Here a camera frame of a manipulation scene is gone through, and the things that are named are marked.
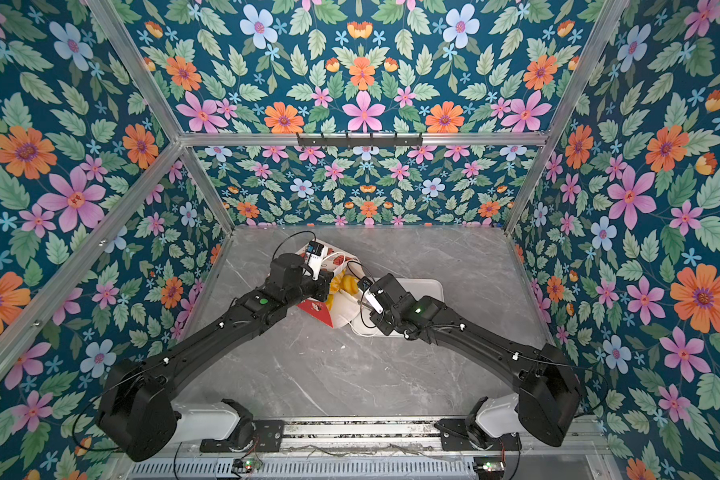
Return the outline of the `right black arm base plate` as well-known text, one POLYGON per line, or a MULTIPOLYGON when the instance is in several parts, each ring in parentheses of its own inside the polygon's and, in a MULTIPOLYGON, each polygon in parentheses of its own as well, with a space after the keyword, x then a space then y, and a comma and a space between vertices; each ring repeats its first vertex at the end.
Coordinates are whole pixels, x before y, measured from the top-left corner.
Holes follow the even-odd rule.
POLYGON ((444 451, 516 452, 522 449, 518 435, 492 437, 464 417, 442 418, 434 423, 444 451))

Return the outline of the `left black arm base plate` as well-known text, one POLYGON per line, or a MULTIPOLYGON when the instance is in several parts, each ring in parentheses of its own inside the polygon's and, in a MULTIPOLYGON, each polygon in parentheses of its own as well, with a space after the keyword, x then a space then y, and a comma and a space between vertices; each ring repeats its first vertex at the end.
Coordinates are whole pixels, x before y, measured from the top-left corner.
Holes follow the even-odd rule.
POLYGON ((276 453, 284 439, 283 420, 243 420, 223 440, 205 439, 202 453, 276 453))

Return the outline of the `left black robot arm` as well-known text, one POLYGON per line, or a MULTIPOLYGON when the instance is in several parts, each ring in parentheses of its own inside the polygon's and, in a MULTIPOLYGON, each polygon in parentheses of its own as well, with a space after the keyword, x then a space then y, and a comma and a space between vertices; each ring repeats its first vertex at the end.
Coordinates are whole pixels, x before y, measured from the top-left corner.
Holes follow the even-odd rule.
POLYGON ((134 462, 172 443, 216 440, 235 450, 247 448, 254 438, 253 417, 240 403, 180 405, 176 398, 230 351, 284 319, 290 308, 308 299, 326 300, 332 279, 332 273, 308 266, 298 254, 280 255, 265 282, 234 299, 217 320, 163 353, 117 362, 100 400, 97 426, 134 462))

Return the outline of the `round yellow fluted bread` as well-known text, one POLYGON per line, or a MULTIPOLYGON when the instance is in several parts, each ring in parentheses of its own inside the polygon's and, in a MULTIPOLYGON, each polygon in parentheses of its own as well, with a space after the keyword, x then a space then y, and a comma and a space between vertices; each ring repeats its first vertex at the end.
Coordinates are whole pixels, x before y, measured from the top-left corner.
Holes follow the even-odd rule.
POLYGON ((330 283, 330 289, 329 294, 334 295, 337 292, 339 292, 342 288, 342 277, 341 276, 335 276, 330 283))

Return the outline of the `red white paper bag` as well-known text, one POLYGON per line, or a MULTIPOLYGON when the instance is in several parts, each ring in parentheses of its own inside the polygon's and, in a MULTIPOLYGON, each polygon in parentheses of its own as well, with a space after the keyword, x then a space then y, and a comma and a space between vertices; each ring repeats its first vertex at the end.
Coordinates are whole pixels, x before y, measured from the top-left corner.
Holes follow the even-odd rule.
POLYGON ((359 280, 364 270, 359 259, 319 239, 310 240, 298 254, 306 261, 308 275, 326 285, 298 308, 328 327, 349 325, 361 313, 359 280))

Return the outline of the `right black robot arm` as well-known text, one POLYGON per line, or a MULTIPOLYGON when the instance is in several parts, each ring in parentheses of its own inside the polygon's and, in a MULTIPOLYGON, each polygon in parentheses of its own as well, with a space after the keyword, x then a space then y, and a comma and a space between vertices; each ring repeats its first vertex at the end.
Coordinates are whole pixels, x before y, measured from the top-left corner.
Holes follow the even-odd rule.
POLYGON ((468 321, 441 300, 415 298, 391 274, 377 281, 365 277, 358 288, 382 334, 396 332, 408 341, 456 352, 512 388, 502 397, 480 399, 467 415, 471 444, 487 449, 507 435, 526 433, 547 446, 562 446, 583 390, 560 349, 509 340, 468 321))

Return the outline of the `yellow striped croissant bread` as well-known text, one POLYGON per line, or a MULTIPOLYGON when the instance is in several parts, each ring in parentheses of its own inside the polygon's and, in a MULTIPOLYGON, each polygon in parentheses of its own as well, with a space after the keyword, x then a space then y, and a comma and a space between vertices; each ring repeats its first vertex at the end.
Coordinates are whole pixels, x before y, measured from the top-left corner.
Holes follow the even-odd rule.
POLYGON ((358 279, 353 275, 345 275, 340 281, 340 289, 349 295, 357 295, 360 292, 358 279))

